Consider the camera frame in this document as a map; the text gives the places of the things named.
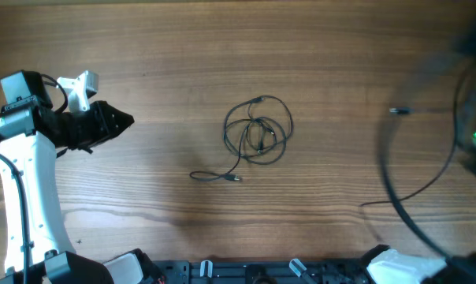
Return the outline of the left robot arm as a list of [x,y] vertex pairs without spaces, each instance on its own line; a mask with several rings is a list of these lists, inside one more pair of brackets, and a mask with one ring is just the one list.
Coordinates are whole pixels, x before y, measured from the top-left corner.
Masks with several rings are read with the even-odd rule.
[[20,70],[0,79],[0,174],[7,253],[2,283],[162,283],[163,272],[136,248],[104,263],[76,253],[65,228],[55,166],[67,151],[91,153],[134,122],[107,102],[89,99],[99,77],[84,71],[54,79]]

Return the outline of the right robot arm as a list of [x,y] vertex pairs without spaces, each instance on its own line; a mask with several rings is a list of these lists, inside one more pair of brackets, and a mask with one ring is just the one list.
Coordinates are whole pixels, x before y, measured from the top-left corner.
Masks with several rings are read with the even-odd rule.
[[[476,17],[467,30],[458,35],[448,51],[432,54],[392,97],[412,100],[434,77],[455,66],[464,58],[470,64],[456,82],[452,100],[453,138],[447,160],[433,177],[437,181],[451,165],[456,152],[466,157],[466,165],[476,175]],[[453,256],[437,245],[415,223],[403,206],[405,197],[398,197],[389,173],[391,144],[400,127],[401,117],[409,115],[408,107],[393,107],[385,115],[377,132],[377,164],[381,181],[388,195],[387,202],[395,209],[408,229],[438,254],[436,259],[408,256],[391,248],[374,248],[366,271],[376,283],[476,283],[476,252]]]

